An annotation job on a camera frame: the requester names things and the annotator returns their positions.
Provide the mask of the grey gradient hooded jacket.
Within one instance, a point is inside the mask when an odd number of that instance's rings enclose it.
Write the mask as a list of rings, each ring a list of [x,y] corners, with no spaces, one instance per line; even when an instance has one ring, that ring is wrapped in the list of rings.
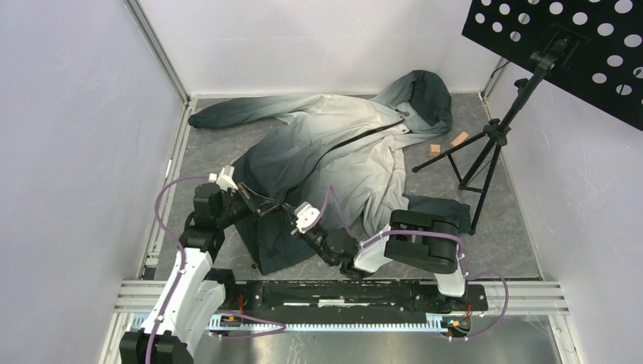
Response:
[[[281,126],[234,162],[234,180],[291,206],[323,211],[322,227],[359,221],[378,233],[398,209],[441,215],[470,232],[470,207],[405,193],[404,149],[448,133],[451,94],[430,71],[416,70],[371,99],[316,94],[231,99],[189,118],[192,127],[224,129],[263,119]]]

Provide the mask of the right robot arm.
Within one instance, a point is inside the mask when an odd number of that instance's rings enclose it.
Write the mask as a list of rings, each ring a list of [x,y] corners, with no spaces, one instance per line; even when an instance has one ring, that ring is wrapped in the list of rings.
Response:
[[[460,263],[460,226],[452,218],[398,209],[383,229],[358,242],[351,236],[328,233],[321,226],[322,212],[308,202],[290,210],[289,215],[291,234],[350,279],[361,281],[390,262],[401,262],[434,275],[443,307],[458,309],[469,298]]]

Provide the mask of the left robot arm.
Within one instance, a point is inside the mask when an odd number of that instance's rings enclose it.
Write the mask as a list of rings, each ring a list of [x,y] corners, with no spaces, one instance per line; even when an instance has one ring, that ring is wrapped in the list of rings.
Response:
[[[215,311],[238,299],[231,270],[212,267],[224,231],[248,218],[261,218],[280,203],[245,184],[206,182],[194,190],[193,211],[177,239],[177,258],[160,297],[136,331],[119,344],[123,363],[192,363]]]

